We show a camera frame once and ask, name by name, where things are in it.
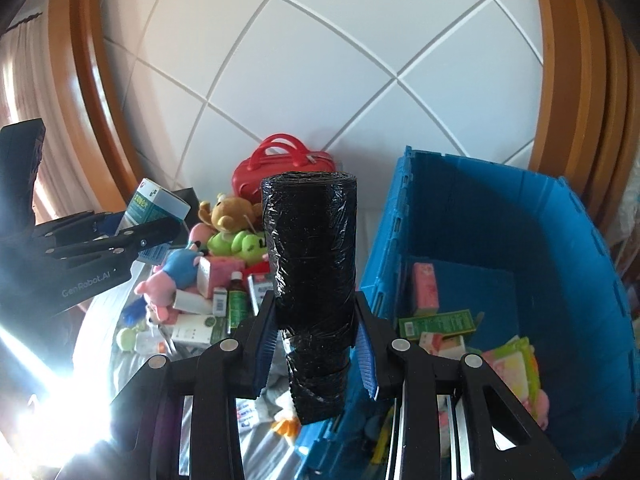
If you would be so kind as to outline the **green pink wet wipes pack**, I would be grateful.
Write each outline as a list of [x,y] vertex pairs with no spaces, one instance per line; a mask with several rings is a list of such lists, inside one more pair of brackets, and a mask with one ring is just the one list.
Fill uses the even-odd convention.
[[483,352],[482,357],[521,404],[526,408],[535,404],[540,377],[535,349],[527,337],[514,336],[506,344]]

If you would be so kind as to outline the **black garbage bag roll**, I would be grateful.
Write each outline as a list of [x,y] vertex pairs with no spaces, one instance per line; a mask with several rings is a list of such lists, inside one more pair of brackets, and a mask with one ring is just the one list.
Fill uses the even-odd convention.
[[344,410],[355,341],[357,179],[286,172],[262,181],[262,224],[294,408],[304,425]]

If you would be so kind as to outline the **blue feather toy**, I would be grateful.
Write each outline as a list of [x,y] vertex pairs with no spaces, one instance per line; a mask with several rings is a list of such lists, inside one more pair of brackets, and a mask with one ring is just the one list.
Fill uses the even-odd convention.
[[146,317],[146,302],[143,297],[138,297],[131,304],[122,309],[120,318],[125,327],[134,327]]

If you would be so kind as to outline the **green frog plush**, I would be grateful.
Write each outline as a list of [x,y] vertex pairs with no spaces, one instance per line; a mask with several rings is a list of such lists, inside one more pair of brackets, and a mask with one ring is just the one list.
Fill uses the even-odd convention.
[[249,230],[217,233],[208,240],[207,249],[213,256],[241,259],[247,266],[263,262],[268,254],[265,233]]

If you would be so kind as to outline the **black gift bag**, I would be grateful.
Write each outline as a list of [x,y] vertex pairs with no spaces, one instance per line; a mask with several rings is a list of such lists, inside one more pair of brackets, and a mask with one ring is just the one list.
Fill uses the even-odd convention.
[[175,195],[181,198],[190,206],[190,210],[186,215],[186,222],[198,223],[198,210],[200,209],[200,201],[196,195],[194,188],[179,188],[172,191]]

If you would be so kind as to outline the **white cardboard tube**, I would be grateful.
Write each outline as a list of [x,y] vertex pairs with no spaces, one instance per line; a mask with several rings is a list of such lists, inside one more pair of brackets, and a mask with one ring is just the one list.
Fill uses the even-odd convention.
[[212,300],[200,295],[198,292],[187,292],[178,289],[175,293],[174,305],[175,310],[187,314],[212,315]]

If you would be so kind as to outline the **white alcohol wipes packet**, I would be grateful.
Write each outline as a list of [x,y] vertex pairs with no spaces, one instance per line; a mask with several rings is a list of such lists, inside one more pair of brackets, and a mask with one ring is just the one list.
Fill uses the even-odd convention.
[[239,434],[246,434],[259,425],[273,421],[269,405],[263,398],[236,399],[235,407]]

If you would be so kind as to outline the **white duck plush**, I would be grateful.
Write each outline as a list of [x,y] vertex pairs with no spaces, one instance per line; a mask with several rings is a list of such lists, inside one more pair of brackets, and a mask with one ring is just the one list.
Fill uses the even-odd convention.
[[271,430],[293,445],[302,430],[302,424],[297,416],[291,393],[282,393],[276,399],[276,405],[279,411],[273,416]]

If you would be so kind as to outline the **blue plastic crate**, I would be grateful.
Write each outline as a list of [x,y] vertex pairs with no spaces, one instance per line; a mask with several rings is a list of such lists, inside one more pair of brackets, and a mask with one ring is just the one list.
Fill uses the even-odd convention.
[[605,468],[639,416],[639,357],[608,246],[567,182],[408,148],[360,283],[393,326],[416,307],[419,262],[440,310],[472,314],[469,349],[529,341],[548,438],[577,478]]

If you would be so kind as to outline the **pink silver tissue box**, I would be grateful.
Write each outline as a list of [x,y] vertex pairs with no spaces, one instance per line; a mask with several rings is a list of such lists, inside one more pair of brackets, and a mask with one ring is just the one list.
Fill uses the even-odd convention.
[[233,272],[242,272],[245,262],[234,257],[203,256],[198,263],[196,288],[205,298],[213,297],[217,287],[227,288]]

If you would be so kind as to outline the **brown bear plush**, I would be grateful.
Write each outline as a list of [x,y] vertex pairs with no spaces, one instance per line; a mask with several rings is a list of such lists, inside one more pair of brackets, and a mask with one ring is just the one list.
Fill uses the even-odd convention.
[[198,218],[219,233],[235,234],[252,228],[262,218],[262,204],[220,193],[216,203],[200,203]]

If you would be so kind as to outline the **red toy suitcase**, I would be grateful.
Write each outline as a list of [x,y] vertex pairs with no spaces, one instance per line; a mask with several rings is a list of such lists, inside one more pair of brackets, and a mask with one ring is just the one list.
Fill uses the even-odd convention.
[[239,163],[231,178],[233,193],[257,203],[262,200],[262,180],[276,174],[301,171],[335,171],[336,163],[327,152],[313,152],[295,136],[275,133]]

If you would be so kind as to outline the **dark brown medicine bottle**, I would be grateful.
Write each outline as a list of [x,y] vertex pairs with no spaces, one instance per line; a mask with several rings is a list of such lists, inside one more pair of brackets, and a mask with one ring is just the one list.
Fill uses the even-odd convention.
[[248,295],[241,271],[231,273],[228,288],[228,332],[233,333],[250,315]]

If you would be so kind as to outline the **pink pig plush blue shirt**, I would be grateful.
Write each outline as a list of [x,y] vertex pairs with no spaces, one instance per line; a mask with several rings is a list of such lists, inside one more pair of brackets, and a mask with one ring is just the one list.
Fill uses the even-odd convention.
[[177,292],[196,283],[198,265],[208,252],[206,243],[213,234],[210,226],[198,223],[191,229],[186,247],[168,254],[164,263],[134,288],[134,293],[143,297],[154,324],[175,323]]

